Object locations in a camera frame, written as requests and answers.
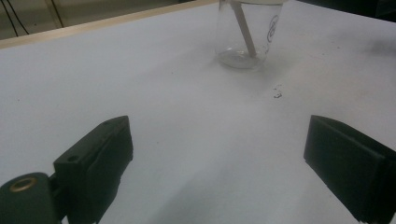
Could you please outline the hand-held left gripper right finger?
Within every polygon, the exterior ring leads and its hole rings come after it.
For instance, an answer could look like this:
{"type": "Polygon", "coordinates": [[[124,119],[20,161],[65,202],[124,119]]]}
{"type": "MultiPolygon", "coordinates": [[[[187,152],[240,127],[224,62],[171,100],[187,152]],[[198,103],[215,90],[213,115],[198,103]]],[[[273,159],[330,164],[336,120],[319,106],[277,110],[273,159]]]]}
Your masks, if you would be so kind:
{"type": "Polygon", "coordinates": [[[396,151],[341,121],[310,118],[305,162],[359,222],[396,214],[396,151]]]}

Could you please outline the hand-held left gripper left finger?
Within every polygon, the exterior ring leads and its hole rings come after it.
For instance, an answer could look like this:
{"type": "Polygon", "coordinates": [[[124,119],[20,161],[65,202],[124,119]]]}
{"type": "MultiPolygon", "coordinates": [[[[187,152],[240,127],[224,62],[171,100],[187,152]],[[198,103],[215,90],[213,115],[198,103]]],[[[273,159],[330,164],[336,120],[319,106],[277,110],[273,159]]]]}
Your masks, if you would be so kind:
{"type": "Polygon", "coordinates": [[[118,193],[133,150],[129,118],[121,116],[99,124],[54,162],[58,183],[68,193],[70,224],[100,221],[118,193]]]}

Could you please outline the clear plastic cup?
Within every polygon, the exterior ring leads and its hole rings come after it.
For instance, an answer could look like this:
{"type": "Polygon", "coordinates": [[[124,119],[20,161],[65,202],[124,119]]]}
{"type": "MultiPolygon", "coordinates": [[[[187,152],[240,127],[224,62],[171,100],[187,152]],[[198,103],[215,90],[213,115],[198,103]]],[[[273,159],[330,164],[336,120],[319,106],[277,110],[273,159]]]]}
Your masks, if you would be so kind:
{"type": "Polygon", "coordinates": [[[288,0],[237,0],[242,4],[257,56],[251,58],[231,0],[219,0],[215,53],[218,60],[236,69],[258,69],[263,66],[276,32],[283,5],[288,0]]]}

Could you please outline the white table cover sheet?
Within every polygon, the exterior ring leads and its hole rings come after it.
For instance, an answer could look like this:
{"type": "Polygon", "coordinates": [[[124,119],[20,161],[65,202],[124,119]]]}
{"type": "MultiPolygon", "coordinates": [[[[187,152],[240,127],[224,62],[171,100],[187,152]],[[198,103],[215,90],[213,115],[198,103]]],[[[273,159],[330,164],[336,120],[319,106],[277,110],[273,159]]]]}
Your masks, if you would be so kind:
{"type": "Polygon", "coordinates": [[[290,1],[262,69],[215,57],[218,6],[0,42],[0,185],[128,116],[102,224],[358,224],[304,161],[309,120],[396,149],[396,23],[290,1]]]}

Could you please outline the wooden table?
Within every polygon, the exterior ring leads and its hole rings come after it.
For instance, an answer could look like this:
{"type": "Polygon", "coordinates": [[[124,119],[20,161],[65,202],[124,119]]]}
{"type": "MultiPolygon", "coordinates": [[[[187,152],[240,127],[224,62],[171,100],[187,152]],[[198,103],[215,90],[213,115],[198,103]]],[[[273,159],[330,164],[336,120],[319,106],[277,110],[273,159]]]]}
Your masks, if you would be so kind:
{"type": "Polygon", "coordinates": [[[117,24],[122,24],[129,21],[137,21],[153,16],[158,16],[167,13],[173,13],[180,10],[185,10],[193,7],[202,7],[205,5],[211,5],[217,3],[218,0],[194,0],[182,4],[158,7],[153,9],[148,9],[144,11],[139,11],[127,15],[122,15],[114,18],[103,19],[99,21],[91,21],[87,23],[82,23],[79,25],[69,26],[65,28],[60,28],[56,30],[50,30],[42,33],[24,35],[19,37],[13,37],[9,39],[0,40],[0,49],[7,49],[16,46],[22,46],[27,44],[33,44],[42,41],[48,41],[51,39],[61,38],[70,35],[76,35],[92,30],[97,30],[105,28],[108,26],[113,26],[117,24]]]}

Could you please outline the pale stick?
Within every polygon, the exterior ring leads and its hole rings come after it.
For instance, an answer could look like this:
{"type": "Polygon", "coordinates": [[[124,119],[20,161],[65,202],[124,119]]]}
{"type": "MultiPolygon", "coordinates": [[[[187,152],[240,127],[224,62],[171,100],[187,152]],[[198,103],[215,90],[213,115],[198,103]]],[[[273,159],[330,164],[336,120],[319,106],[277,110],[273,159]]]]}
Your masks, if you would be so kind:
{"type": "Polygon", "coordinates": [[[255,46],[254,46],[254,42],[253,42],[251,33],[248,29],[248,23],[247,23],[244,11],[242,9],[242,4],[237,0],[231,0],[230,5],[233,9],[233,12],[237,19],[242,36],[246,43],[248,54],[251,58],[255,58],[257,56],[257,52],[255,50],[255,46]]]}

